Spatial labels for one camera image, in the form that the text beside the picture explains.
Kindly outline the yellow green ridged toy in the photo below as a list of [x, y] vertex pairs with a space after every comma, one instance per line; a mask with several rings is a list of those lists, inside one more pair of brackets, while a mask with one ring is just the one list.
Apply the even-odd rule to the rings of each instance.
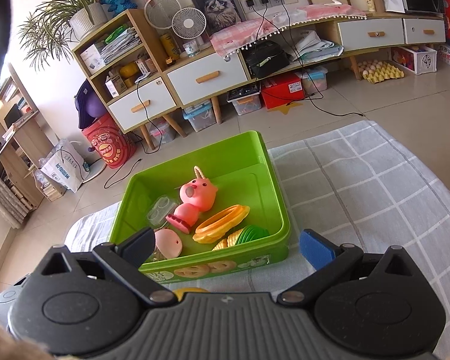
[[242, 245], [267, 236], [269, 236], [269, 232], [266, 228], [256, 225], [247, 225], [244, 228], [236, 230], [234, 233], [225, 236], [220, 242], [218, 242], [218, 244], [215, 245], [213, 250], [222, 250], [235, 245]]

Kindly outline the pink dome toy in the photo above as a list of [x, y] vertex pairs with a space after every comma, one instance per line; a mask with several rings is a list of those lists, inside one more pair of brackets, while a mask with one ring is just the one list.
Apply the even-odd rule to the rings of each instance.
[[162, 228], [154, 233], [155, 250], [153, 261], [177, 258], [181, 255], [183, 244], [178, 234], [169, 228]]

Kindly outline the yellow toy pot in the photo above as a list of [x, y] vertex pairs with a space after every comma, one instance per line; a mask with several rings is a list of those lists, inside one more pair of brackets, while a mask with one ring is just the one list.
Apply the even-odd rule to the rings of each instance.
[[179, 302], [181, 302], [184, 299], [184, 296], [188, 293], [208, 293], [208, 292], [209, 292], [208, 290], [198, 287], [179, 288], [173, 290], [173, 293], [176, 295]]

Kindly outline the clear plastic case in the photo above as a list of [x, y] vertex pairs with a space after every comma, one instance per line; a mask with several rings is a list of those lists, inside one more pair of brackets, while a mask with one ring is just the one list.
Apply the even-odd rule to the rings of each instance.
[[167, 215], [174, 213], [177, 206], [176, 199], [166, 195], [159, 197], [146, 215], [150, 226], [154, 229], [162, 228], [167, 223]]

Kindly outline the grey checked table cloth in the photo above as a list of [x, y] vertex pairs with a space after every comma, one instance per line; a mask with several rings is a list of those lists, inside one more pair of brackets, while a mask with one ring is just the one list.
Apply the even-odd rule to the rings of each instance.
[[[444, 306], [445, 330], [436, 354], [450, 356], [450, 191], [439, 178], [373, 121], [266, 151], [290, 221], [288, 257], [265, 267], [165, 284], [278, 294], [313, 272], [298, 249], [306, 228], [367, 253], [401, 245]], [[77, 221], [65, 239], [69, 249], [88, 251], [110, 242], [120, 205]]]

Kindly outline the green cookie tin box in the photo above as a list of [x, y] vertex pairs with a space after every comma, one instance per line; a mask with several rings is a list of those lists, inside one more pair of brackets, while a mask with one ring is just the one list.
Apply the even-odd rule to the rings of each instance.
[[192, 234], [179, 233], [183, 250], [177, 258], [148, 258], [140, 272], [158, 283], [195, 281], [218, 275], [265, 267], [289, 255], [290, 221], [272, 162], [260, 133], [250, 131], [152, 166], [130, 178], [122, 197], [110, 241], [119, 244], [151, 225], [148, 213], [160, 197], [179, 200], [179, 188], [190, 181], [199, 167], [217, 187], [205, 221], [234, 205], [249, 207], [238, 228], [257, 226], [267, 236], [231, 248], [215, 250], [213, 244], [198, 244]]

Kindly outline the white paper shopping bag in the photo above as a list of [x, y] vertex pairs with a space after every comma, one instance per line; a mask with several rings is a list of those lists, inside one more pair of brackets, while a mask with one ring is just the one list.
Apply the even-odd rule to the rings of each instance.
[[61, 139], [55, 147], [41, 158], [40, 171], [60, 185], [76, 193], [88, 178], [90, 168], [72, 143]]

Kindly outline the clear storage bin blue lid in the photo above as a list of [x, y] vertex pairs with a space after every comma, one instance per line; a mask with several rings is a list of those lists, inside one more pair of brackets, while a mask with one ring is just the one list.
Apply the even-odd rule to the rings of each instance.
[[182, 110], [185, 120], [190, 123], [195, 132], [200, 132], [217, 123], [212, 102], [205, 100]]

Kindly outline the wooden desk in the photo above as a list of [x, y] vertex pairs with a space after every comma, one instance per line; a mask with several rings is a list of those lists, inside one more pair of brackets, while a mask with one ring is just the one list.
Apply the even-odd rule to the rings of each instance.
[[9, 190], [30, 211], [44, 199], [53, 202], [65, 188], [40, 173], [40, 160], [54, 148], [44, 131], [46, 123], [38, 107], [9, 64], [0, 85], [0, 171]]

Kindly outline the red shoe box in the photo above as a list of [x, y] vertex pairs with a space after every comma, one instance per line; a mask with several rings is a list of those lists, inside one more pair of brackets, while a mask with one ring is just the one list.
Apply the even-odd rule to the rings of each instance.
[[305, 98], [302, 79], [293, 72], [285, 72], [262, 80], [261, 95], [267, 110]]

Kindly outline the yellow egg tray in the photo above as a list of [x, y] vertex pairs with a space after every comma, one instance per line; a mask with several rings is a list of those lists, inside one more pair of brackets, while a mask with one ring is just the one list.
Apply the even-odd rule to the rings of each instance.
[[372, 84], [386, 80], [397, 80], [405, 77], [405, 73], [387, 61], [367, 60], [358, 63], [358, 71], [362, 79]]

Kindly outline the wooden drawer cabinet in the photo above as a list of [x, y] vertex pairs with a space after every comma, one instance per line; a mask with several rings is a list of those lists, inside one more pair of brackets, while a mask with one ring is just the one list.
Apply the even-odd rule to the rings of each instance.
[[[82, 53], [106, 35], [110, 35], [121, 24], [129, 24], [139, 37], [138, 45], [129, 49], [97, 72], [88, 71]], [[134, 61], [140, 53], [151, 57], [156, 72], [148, 75], [114, 97], [105, 86], [107, 74], [114, 68]], [[153, 142], [146, 125], [161, 117], [182, 137], [187, 134], [172, 117], [178, 108], [185, 109], [204, 100], [210, 100], [216, 123], [222, 122], [218, 96], [249, 83], [250, 75], [245, 61], [239, 55], [228, 58], [219, 56], [213, 47], [208, 47], [190, 58], [182, 58], [167, 67], [167, 53], [158, 33], [145, 19], [141, 10], [125, 10], [88, 35], [72, 49], [75, 60], [86, 75], [91, 87], [111, 114], [123, 133], [137, 128], [149, 146]]]

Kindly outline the black bag on shelf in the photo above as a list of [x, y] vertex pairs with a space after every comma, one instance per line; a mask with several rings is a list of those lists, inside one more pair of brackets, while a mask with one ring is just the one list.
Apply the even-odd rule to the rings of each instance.
[[250, 75], [263, 79], [289, 66], [289, 57], [283, 47], [274, 41], [259, 41], [243, 52]]

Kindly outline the low wooden tv bench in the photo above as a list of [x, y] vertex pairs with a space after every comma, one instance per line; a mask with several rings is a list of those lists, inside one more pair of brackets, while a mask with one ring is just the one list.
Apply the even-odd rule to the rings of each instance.
[[441, 16], [396, 13], [373, 13], [365, 18], [338, 16], [286, 26], [277, 35], [292, 35], [300, 29], [313, 29], [320, 38], [343, 46], [341, 55], [328, 57], [324, 62], [348, 59], [357, 80], [362, 79], [357, 62], [359, 55], [390, 47], [433, 47], [446, 41], [445, 23]]

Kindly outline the potted green plant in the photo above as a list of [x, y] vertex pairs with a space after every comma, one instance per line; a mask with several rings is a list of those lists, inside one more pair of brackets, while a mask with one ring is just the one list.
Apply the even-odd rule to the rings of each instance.
[[36, 70], [49, 66], [50, 60], [71, 58], [71, 18], [79, 11], [92, 18], [90, 6], [97, 0], [49, 0], [40, 3], [18, 27], [20, 47], [25, 60]]

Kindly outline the pink checked cloth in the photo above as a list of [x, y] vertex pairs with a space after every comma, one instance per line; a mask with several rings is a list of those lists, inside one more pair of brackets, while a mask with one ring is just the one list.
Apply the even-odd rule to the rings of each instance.
[[290, 12], [282, 11], [270, 18], [251, 19], [234, 24], [213, 34], [210, 42], [222, 58], [246, 50], [257, 41], [280, 34], [298, 25], [314, 24], [325, 20], [365, 20], [367, 14], [348, 4], [311, 4]]

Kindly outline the white desk fan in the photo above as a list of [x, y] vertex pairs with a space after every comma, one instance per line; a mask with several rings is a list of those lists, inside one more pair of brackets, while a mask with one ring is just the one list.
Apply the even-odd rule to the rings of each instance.
[[182, 8], [174, 14], [171, 28], [179, 38], [196, 39], [206, 30], [206, 16], [194, 7]]

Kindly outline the framed cat picture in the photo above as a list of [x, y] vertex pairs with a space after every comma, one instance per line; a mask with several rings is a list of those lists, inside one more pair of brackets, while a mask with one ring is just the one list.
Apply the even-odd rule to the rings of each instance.
[[206, 34], [213, 34], [247, 21], [240, 0], [191, 0], [206, 18]]

